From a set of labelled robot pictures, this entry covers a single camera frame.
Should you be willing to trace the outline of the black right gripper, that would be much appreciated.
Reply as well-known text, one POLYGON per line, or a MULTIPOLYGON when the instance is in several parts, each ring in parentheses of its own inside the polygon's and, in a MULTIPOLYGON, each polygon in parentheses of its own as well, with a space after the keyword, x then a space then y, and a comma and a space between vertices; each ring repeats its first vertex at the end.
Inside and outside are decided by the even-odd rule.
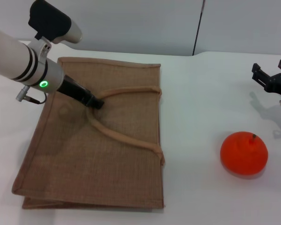
MULTIPOLYGON (((279 61, 278 68, 281 70, 281 60, 279 61)), ((252 79, 260 84, 266 92, 281 95, 281 73, 270 77, 261 70, 257 63, 253 64, 251 71, 253 73, 252 79)))

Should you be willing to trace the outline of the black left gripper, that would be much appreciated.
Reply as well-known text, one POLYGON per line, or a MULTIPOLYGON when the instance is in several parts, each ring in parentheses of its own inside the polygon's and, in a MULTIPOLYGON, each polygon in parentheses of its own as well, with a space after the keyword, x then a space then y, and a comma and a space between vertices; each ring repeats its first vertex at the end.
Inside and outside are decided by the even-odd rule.
POLYGON ((77 100, 87 107, 99 110, 104 105, 103 100, 96 98, 88 89, 81 86, 68 75, 64 76, 63 82, 57 91, 77 100))

